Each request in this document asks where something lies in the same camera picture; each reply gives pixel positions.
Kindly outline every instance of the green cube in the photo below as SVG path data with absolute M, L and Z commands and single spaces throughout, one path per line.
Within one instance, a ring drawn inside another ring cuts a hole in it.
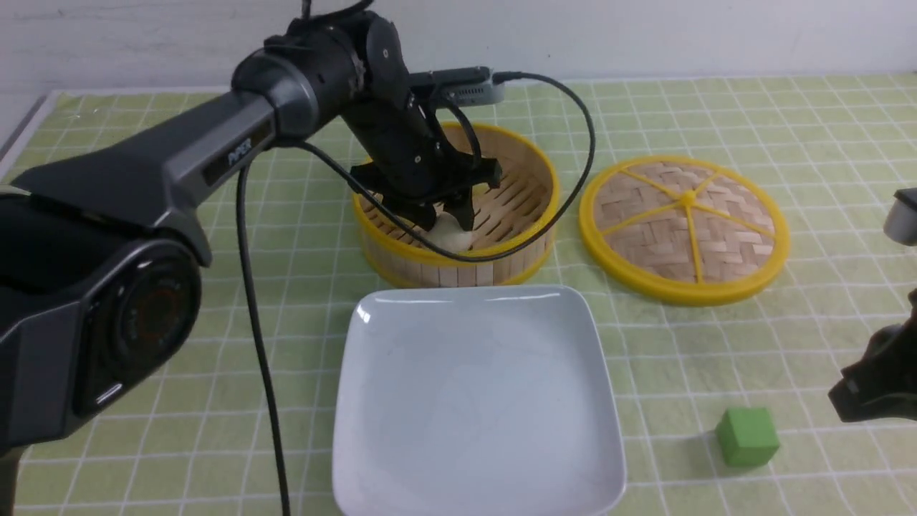
M 716 425 L 716 440 L 730 467 L 763 466 L 780 448 L 770 412 L 763 408 L 732 408 Z

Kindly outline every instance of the white plate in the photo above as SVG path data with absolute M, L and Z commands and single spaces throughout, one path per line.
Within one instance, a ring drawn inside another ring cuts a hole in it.
M 333 451 L 347 516 L 592 516 L 625 478 L 608 369 L 576 290 L 393 290 L 357 305 Z

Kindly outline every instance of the white dumpling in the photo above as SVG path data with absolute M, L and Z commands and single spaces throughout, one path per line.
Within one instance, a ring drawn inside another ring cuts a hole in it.
M 471 231 L 462 230 L 456 218 L 445 212 L 439 214 L 436 224 L 426 234 L 426 237 L 437 247 L 449 252 L 465 252 L 474 241 L 474 234 Z

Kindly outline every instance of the black cable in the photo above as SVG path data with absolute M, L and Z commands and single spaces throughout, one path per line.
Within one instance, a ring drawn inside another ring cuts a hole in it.
M 516 252 L 522 251 L 524 248 L 528 247 L 529 245 L 534 243 L 536 240 L 544 236 L 545 233 L 550 231 L 551 228 L 554 227 L 555 224 L 557 224 L 558 220 L 560 220 L 560 217 L 562 217 L 563 214 L 570 207 L 570 205 L 573 204 L 573 201 L 576 199 L 576 196 L 580 193 L 580 190 L 582 189 L 583 185 L 586 184 L 586 180 L 589 178 L 589 170 L 592 168 L 592 160 L 595 158 L 595 139 L 596 139 L 595 138 L 595 126 L 592 124 L 592 116 L 589 114 L 589 108 L 586 107 L 586 104 L 582 101 L 580 96 L 577 95 L 573 90 L 566 87 L 563 83 L 556 81 L 550 77 L 539 75 L 537 73 L 502 72 L 502 73 L 495 73 L 493 75 L 494 84 L 501 84 L 507 81 L 514 81 L 517 79 L 532 79 L 535 81 L 540 81 L 542 83 L 550 84 L 556 87 L 558 90 L 560 90 L 564 94 L 566 94 L 567 96 L 569 96 L 573 100 L 573 102 L 576 103 L 577 107 L 580 108 L 583 116 L 586 118 L 586 128 L 589 131 L 589 156 L 586 158 L 586 166 L 583 167 L 582 175 L 580 175 L 579 181 L 577 181 L 576 185 L 573 186 L 573 191 L 570 192 L 570 195 L 567 197 L 567 200 L 564 201 L 564 204 L 560 206 L 560 208 L 558 209 L 558 212 L 554 214 L 554 217 L 552 217 L 551 220 L 549 220 L 543 228 L 536 231 L 536 233 L 532 235 L 531 237 L 529 237 L 526 241 L 520 243 L 519 245 L 513 247 L 512 249 L 508 249 L 503 252 L 497 252 L 495 254 L 489 254 L 486 256 L 467 256 L 464 254 L 457 254 L 455 252 L 447 251 L 435 245 L 431 241 L 429 241 L 426 237 L 422 236 L 420 233 L 418 233 L 413 228 L 411 228 L 406 222 L 402 220 L 401 217 L 398 217 L 397 215 L 392 213 L 390 209 L 388 209 L 381 202 L 379 202 L 379 199 L 377 199 L 375 195 L 372 194 L 372 192 L 367 190 L 366 187 L 364 187 L 356 179 L 354 179 L 347 172 L 347 170 L 345 170 L 344 167 L 340 165 L 340 163 L 336 162 L 334 158 L 327 155 L 324 151 L 322 151 L 315 145 L 307 141 L 292 141 L 292 142 L 285 143 L 284 146 L 290 146 L 290 147 L 295 147 L 297 149 L 302 149 L 304 151 L 309 151 L 312 154 L 314 154 L 315 156 L 317 156 L 318 159 L 322 160 L 326 165 L 331 167 L 332 170 L 334 170 L 338 175 L 340 175 L 344 179 L 344 181 L 348 183 L 348 185 L 351 188 L 353 188 L 358 193 L 366 197 L 367 200 L 369 200 L 370 203 L 373 205 L 373 207 L 378 209 L 379 212 L 382 213 L 382 215 L 384 215 L 386 218 L 388 218 L 388 220 L 392 222 L 392 224 L 397 226 L 398 229 L 407 233 L 411 238 L 423 243 L 424 246 L 426 246 L 430 251 L 435 252 L 436 254 L 439 254 L 440 256 L 444 256 L 450 260 L 455 260 L 457 262 L 463 262 L 466 264 L 481 264 L 485 262 L 492 262 L 494 260 L 500 260 Z
M 26 446 L 0 450 L 0 516 L 14 516 L 19 459 Z
M 458 124 L 461 126 L 462 130 L 465 131 L 465 138 L 468 139 L 468 144 L 471 146 L 471 168 L 478 168 L 481 166 L 481 142 L 478 141 L 478 135 L 474 132 L 474 127 L 471 125 L 471 121 L 468 120 L 468 117 L 465 113 L 459 109 L 459 105 L 455 102 L 452 102 L 452 99 L 446 95 L 440 97 L 440 101 L 446 106 L 446 109 L 449 110 L 449 113 L 456 118 Z M 446 135 L 442 134 L 442 130 L 439 131 L 440 137 L 445 138 Z
M 264 336 L 261 333 L 261 319 L 258 315 L 258 300 L 255 298 L 255 281 L 251 273 L 249 258 L 249 236 L 245 223 L 245 185 L 249 179 L 249 168 L 242 167 L 238 172 L 236 183 L 236 234 L 238 236 L 238 256 L 242 262 L 242 283 L 245 285 L 245 298 L 249 304 L 251 334 L 255 339 L 255 353 L 258 354 L 258 365 L 261 380 L 264 382 L 264 396 L 268 400 L 268 416 L 271 418 L 271 438 L 274 441 L 274 459 L 277 463 L 277 481 L 281 491 L 281 511 L 283 516 L 290 516 L 290 488 L 287 485 L 286 464 L 283 460 L 281 443 L 281 424 L 277 414 L 277 399 L 274 397 L 274 386 L 271 382 L 271 369 L 268 365 L 268 354 L 264 351 Z

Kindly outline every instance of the bamboo steamer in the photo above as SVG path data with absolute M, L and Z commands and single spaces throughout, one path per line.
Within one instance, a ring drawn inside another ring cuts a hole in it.
M 787 222 L 764 190 L 685 156 L 647 156 L 600 173 L 583 193 L 580 233 L 609 275 L 677 305 L 751 297 L 790 253 Z
M 444 124 L 449 141 L 470 152 L 458 124 Z M 542 229 L 558 211 L 560 184 L 547 156 L 533 143 L 509 130 L 475 124 L 484 157 L 503 168 L 499 188 L 474 196 L 475 227 L 468 256 L 483 256 L 513 248 Z M 531 277 L 550 256 L 554 229 L 520 252 L 484 264 L 464 264 L 444 258 L 406 235 L 369 201 L 353 195 L 360 244 L 373 269 L 401 288 L 437 286 L 516 285 Z M 425 232 L 414 226 L 418 233 Z

